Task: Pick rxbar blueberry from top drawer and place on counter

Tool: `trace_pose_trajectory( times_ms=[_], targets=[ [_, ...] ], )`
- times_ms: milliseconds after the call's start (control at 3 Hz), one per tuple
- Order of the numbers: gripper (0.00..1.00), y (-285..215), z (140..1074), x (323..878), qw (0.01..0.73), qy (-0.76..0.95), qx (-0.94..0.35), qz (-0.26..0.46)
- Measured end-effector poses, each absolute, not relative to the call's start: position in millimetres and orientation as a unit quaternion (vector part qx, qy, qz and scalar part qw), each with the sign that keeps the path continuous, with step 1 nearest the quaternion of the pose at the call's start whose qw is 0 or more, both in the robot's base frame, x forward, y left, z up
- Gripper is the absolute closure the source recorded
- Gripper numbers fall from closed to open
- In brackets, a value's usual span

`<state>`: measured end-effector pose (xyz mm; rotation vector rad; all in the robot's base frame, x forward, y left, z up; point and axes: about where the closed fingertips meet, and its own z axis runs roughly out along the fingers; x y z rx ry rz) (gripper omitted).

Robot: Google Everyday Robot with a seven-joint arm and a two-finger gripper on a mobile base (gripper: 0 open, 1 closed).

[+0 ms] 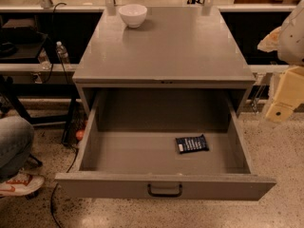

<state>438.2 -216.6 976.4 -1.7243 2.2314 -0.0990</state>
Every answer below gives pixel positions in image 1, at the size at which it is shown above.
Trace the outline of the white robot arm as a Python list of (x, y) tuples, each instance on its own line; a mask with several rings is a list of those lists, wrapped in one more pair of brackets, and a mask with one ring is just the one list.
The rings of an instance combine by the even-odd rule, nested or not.
[(278, 59), (290, 66), (280, 74), (272, 103), (265, 114), (268, 121), (282, 123), (304, 103), (304, 0), (280, 27), (259, 42), (257, 49), (276, 51)]

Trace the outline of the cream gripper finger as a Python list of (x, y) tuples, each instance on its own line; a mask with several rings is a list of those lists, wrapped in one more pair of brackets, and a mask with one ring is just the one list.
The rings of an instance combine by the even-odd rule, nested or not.
[(275, 95), (265, 118), (273, 123), (282, 123), (303, 103), (304, 67), (293, 66), (280, 75)]
[(279, 34), (281, 27), (275, 28), (267, 36), (265, 36), (257, 45), (257, 49), (264, 52), (278, 51)]

